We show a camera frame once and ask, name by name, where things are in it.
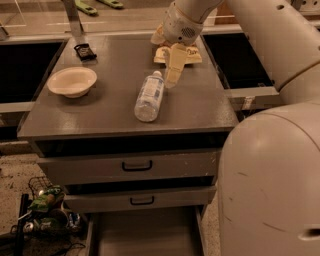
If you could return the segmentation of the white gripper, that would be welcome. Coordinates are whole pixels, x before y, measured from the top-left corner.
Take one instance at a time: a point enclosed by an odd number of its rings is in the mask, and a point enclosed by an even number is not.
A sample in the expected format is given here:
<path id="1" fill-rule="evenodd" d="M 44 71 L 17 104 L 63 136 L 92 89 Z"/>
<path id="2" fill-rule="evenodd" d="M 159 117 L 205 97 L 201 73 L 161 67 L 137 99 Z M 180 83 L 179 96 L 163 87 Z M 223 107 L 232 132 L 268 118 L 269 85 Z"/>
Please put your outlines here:
<path id="1" fill-rule="evenodd" d="M 184 14 L 178 7 L 177 1 L 170 4 L 163 23 L 157 27 L 150 39 L 154 45 L 162 45 L 166 41 L 171 44 L 176 43 L 165 53 L 165 86 L 167 88 L 177 85 L 187 58 L 185 45 L 192 45 L 202 29 L 203 24 L 193 21 Z"/>

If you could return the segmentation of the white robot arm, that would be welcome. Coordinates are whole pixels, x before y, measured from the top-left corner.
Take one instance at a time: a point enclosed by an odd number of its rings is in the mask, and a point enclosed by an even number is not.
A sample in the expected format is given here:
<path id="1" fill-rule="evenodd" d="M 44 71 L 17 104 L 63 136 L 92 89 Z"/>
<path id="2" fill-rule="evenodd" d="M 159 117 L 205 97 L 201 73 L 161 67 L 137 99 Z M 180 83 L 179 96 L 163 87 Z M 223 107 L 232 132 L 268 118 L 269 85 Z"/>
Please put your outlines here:
<path id="1" fill-rule="evenodd" d="M 320 256 L 320 33 L 287 0 L 173 0 L 152 43 L 170 47 L 175 86 L 186 46 L 226 2 L 282 99 L 240 122 L 219 161 L 221 256 Z"/>

